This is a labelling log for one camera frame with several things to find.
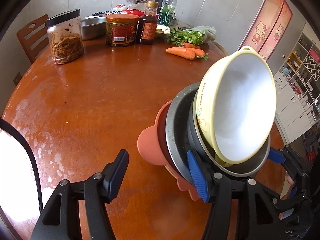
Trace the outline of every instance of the black curved strap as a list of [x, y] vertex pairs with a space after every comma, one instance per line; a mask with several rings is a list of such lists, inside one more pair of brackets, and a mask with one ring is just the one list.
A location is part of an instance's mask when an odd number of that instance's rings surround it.
[[9, 124], [8, 122], [0, 118], [0, 130], [1, 129], [9, 133], [11, 136], [13, 136], [22, 145], [22, 147], [26, 150], [29, 156], [33, 173], [35, 174], [38, 200], [39, 200], [39, 211], [41, 213], [43, 209], [41, 184], [40, 184], [40, 177], [39, 177], [39, 171], [38, 171], [36, 159], [35, 159], [35, 156], [33, 155], [32, 149], [28, 144], [28, 142], [26, 141], [26, 139], [21, 135], [21, 133], [19, 133], [11, 124]]

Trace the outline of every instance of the wooden chair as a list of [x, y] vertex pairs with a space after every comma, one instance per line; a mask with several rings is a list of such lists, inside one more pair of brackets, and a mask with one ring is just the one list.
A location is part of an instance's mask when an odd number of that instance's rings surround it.
[[38, 32], [34, 33], [31, 37], [26, 39], [26, 36], [39, 28], [41, 25], [43, 25], [46, 20], [48, 19], [48, 15], [43, 15], [38, 19], [35, 19], [34, 21], [28, 23], [26, 26], [24, 26], [21, 30], [17, 32], [17, 38], [21, 43], [21, 46], [23, 47], [25, 53], [27, 54], [31, 64], [34, 63], [36, 60], [36, 56], [41, 52], [41, 50], [44, 49], [49, 44], [49, 39], [46, 37], [44, 40], [42, 40], [39, 44], [37, 44], [33, 49], [31, 49], [31, 46], [36, 43], [40, 38], [42, 38], [44, 35], [47, 35], [47, 27], [43, 27]]

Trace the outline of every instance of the cartoon cat character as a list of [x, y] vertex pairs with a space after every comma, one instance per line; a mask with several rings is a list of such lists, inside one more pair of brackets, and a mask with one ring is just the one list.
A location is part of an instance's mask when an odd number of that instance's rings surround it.
[[266, 38], [266, 32], [267, 32], [267, 26], [264, 25], [262, 22], [259, 22], [259, 24], [255, 27], [255, 31], [256, 31], [256, 34], [253, 36], [253, 39], [252, 41], [255, 43], [255, 44], [258, 44], [259, 41], [262, 41]]
[[284, 32], [284, 28], [282, 27], [282, 25], [279, 25], [279, 27], [276, 30], [275, 36], [274, 36], [275, 41], [278, 41], [280, 39], [280, 37], [282, 36], [283, 32]]

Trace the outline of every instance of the yellow bowl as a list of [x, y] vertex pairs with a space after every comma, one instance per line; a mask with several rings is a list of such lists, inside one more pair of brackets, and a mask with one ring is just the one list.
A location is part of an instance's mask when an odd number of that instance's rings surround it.
[[226, 163], [245, 162], [261, 148], [275, 112], [273, 75], [249, 46], [217, 61], [202, 78], [196, 97], [198, 123]]

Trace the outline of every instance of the jar of pickled vegetables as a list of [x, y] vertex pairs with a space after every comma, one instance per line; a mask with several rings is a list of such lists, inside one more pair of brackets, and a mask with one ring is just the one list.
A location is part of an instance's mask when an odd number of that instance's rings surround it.
[[134, 44], [139, 16], [133, 14], [111, 14], [106, 16], [107, 43], [113, 47]]
[[79, 16], [80, 9], [77, 9], [61, 13], [46, 21], [52, 59], [55, 64], [68, 63], [83, 54]]

